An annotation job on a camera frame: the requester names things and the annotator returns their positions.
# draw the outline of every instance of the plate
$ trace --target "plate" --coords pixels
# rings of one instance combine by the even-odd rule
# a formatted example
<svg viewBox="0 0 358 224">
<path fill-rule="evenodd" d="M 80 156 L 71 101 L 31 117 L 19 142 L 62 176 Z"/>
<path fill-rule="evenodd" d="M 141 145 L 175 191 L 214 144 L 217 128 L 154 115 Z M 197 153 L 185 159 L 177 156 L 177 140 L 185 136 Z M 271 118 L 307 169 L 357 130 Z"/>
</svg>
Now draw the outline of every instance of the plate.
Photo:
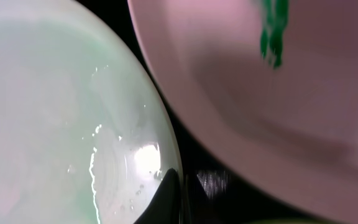
<svg viewBox="0 0 358 224">
<path fill-rule="evenodd" d="M 358 2 L 129 7 L 162 94 L 212 155 L 286 203 L 358 223 Z"/>
<path fill-rule="evenodd" d="M 142 65 L 71 1 L 0 1 L 0 223 L 133 223 L 177 142 Z"/>
</svg>

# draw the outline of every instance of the glossy surface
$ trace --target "glossy surface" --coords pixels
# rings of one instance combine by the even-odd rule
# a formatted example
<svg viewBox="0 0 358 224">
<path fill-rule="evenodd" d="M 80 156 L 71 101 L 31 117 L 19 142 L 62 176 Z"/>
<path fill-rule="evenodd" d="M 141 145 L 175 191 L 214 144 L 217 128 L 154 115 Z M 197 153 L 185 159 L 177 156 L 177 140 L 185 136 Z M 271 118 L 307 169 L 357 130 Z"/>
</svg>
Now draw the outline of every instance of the glossy surface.
<svg viewBox="0 0 358 224">
<path fill-rule="evenodd" d="M 162 93 L 212 155 L 286 203 L 358 223 L 358 1 L 289 1 L 277 69 L 260 52 L 262 0 L 129 2 Z"/>
<path fill-rule="evenodd" d="M 162 102 L 112 31 L 70 1 L 0 3 L 1 224 L 133 223 L 171 167 Z"/>
</svg>

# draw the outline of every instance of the green stain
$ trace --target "green stain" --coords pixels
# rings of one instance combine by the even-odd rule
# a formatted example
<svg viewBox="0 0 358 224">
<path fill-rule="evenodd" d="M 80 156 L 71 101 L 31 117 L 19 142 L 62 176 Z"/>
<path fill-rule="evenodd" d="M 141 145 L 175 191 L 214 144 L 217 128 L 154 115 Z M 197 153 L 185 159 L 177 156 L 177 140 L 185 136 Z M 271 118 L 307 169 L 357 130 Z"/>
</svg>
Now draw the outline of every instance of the green stain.
<svg viewBox="0 0 358 224">
<path fill-rule="evenodd" d="M 282 64 L 283 33 L 288 23 L 288 5 L 288 0 L 262 0 L 264 27 L 260 36 L 260 53 L 264 60 L 269 53 L 275 57 L 274 69 Z M 270 65 L 272 59 L 268 57 L 267 60 Z"/>
</svg>

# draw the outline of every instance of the pink plate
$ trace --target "pink plate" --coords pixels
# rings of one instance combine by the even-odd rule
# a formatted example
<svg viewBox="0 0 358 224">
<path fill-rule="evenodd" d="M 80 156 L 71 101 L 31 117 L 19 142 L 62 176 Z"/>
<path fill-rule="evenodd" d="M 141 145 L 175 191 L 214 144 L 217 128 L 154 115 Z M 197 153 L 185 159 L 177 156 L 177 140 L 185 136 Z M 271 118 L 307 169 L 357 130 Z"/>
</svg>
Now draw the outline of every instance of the pink plate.
<svg viewBox="0 0 358 224">
<path fill-rule="evenodd" d="M 164 97 L 268 194 L 358 223 L 358 1 L 130 0 Z"/>
</svg>

